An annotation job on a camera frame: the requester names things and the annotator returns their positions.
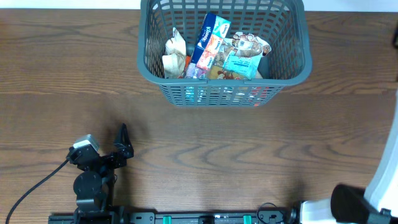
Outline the dried mushroom bag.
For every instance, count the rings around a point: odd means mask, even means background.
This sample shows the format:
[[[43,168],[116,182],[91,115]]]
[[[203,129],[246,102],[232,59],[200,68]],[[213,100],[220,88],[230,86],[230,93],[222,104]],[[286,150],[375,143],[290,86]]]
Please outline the dried mushroom bag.
[[[234,50],[233,39],[225,38],[215,57],[214,65],[223,67],[225,60],[228,58],[230,52],[233,50]]]
[[[165,43],[165,53],[162,56],[165,78],[179,78],[185,71],[187,48],[184,38],[174,27],[172,37]]]
[[[233,36],[233,46],[236,56],[253,57],[262,54],[265,57],[272,51],[271,46],[254,34],[237,32]]]

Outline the small teal white packet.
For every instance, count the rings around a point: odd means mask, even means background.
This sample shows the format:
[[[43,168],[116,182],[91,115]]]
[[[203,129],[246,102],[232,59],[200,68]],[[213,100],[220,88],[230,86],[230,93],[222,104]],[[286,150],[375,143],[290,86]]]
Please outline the small teal white packet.
[[[243,57],[236,56],[235,51],[231,51],[224,61],[223,68],[243,75],[247,79],[253,79],[256,77],[261,58],[262,54],[253,57]]]

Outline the Kleenex tissue multipack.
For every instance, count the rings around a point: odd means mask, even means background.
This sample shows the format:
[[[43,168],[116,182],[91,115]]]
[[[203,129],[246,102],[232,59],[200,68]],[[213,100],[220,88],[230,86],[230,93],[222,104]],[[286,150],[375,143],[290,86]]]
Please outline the Kleenex tissue multipack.
[[[206,14],[185,78],[205,79],[226,37],[231,22],[212,13]]]

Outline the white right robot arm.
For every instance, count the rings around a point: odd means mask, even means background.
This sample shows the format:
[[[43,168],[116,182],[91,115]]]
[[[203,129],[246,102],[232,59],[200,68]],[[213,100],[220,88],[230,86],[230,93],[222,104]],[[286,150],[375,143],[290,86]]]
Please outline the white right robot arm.
[[[397,223],[397,111],[377,171],[365,189],[338,184],[330,198],[304,201],[282,223]]]

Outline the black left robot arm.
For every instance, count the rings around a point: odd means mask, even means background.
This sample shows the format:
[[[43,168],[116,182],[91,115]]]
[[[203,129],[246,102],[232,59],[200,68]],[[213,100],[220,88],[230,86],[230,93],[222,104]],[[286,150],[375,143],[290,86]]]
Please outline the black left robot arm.
[[[102,156],[93,135],[87,134],[69,149],[67,161],[83,171],[73,183],[77,205],[73,223],[129,223],[124,208],[113,205],[117,181],[114,171],[134,157],[125,124],[121,125],[113,145],[117,151]]]

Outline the San Remo spaghetti packet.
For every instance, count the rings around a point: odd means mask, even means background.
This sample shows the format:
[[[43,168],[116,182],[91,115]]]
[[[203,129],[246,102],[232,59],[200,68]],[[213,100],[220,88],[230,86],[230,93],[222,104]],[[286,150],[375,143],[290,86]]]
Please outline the San Remo spaghetti packet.
[[[223,70],[221,67],[214,65],[212,66],[209,72],[206,72],[204,75],[200,76],[199,79],[210,79],[210,80],[247,80],[244,75],[241,75],[236,72],[231,72],[228,70]]]

